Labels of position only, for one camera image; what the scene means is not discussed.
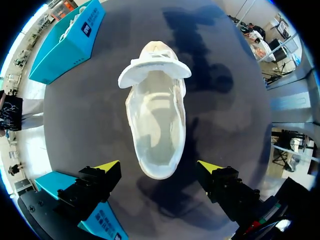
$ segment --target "floor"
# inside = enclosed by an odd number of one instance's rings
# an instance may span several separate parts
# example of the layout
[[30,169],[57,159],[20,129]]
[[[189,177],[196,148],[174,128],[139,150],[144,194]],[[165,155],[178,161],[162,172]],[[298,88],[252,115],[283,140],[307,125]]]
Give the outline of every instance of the floor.
[[[18,97],[24,99],[43,99],[45,97],[46,85],[30,80],[28,76],[38,50],[53,26],[54,22],[44,30],[30,54],[28,63],[22,72]],[[27,178],[34,181],[34,179],[52,171],[43,126],[20,131],[17,133],[17,139],[17,148]]]

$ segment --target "gray surface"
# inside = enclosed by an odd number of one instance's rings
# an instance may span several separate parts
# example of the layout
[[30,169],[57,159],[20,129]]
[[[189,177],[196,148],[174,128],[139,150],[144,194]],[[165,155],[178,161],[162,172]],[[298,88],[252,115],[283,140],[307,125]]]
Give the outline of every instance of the gray surface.
[[[46,88],[44,130],[53,170],[120,160],[109,202],[132,240],[222,239],[238,227],[196,181],[196,160],[237,169],[257,187],[265,174],[271,113],[259,66],[240,32],[210,0],[109,0],[92,57]],[[187,64],[187,132],[174,175],[141,171],[118,76],[149,41]]]

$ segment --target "window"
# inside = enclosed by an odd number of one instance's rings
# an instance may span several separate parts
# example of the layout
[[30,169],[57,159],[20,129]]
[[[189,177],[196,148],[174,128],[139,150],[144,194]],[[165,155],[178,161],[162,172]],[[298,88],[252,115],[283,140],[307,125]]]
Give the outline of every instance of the window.
[[48,5],[44,4],[42,5],[38,11],[29,19],[29,21],[25,24],[25,26],[22,28],[21,32],[18,34],[16,39],[14,40],[4,62],[1,68],[0,77],[4,78],[5,74],[9,68],[10,62],[12,58],[14,57],[14,54],[20,45],[21,41],[23,40],[25,34],[30,30],[30,28],[36,23],[36,21],[41,17],[42,14],[44,14],[48,9]]

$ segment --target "white object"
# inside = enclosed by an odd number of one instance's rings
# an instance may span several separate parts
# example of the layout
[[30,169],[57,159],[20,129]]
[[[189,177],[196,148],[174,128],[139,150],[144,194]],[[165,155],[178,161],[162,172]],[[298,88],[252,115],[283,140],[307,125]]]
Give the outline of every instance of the white object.
[[70,20],[70,24],[69,27],[65,30],[64,34],[62,34],[59,38],[59,43],[66,38],[67,34],[69,33],[72,25],[75,23],[75,21],[78,19],[78,17],[80,16],[80,14],[82,14],[82,12],[86,9],[86,6],[83,6],[79,9],[79,14],[75,15],[73,20]]
[[170,47],[151,41],[118,79],[120,88],[132,87],[126,113],[138,162],[150,178],[166,179],[177,169],[186,140],[184,78],[190,76]]
[[249,33],[249,39],[252,41],[255,41],[257,39],[263,40],[264,38],[261,36],[261,34],[258,31],[253,30],[252,32]]
[[270,63],[271,61],[275,61],[276,58],[274,56],[274,54],[272,53],[269,45],[263,41],[260,40],[259,43],[253,43],[250,45],[250,48],[253,52],[253,55],[255,56],[256,60],[261,60],[263,59],[263,61]]

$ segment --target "teal box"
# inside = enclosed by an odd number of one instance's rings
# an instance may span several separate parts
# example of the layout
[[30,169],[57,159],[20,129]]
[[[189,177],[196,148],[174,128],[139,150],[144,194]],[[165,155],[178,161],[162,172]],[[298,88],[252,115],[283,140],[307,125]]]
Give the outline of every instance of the teal box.
[[[59,42],[81,7],[86,7],[73,23],[66,37]],[[31,80],[50,84],[65,72],[91,57],[99,26],[106,11],[99,0],[77,7],[56,23],[43,42],[30,71]]]
[[[59,189],[65,190],[74,184],[76,177],[52,171],[36,178],[38,190],[44,190],[58,200]],[[129,240],[129,237],[118,222],[108,202],[100,202],[86,221],[81,221],[79,228],[107,240]]]

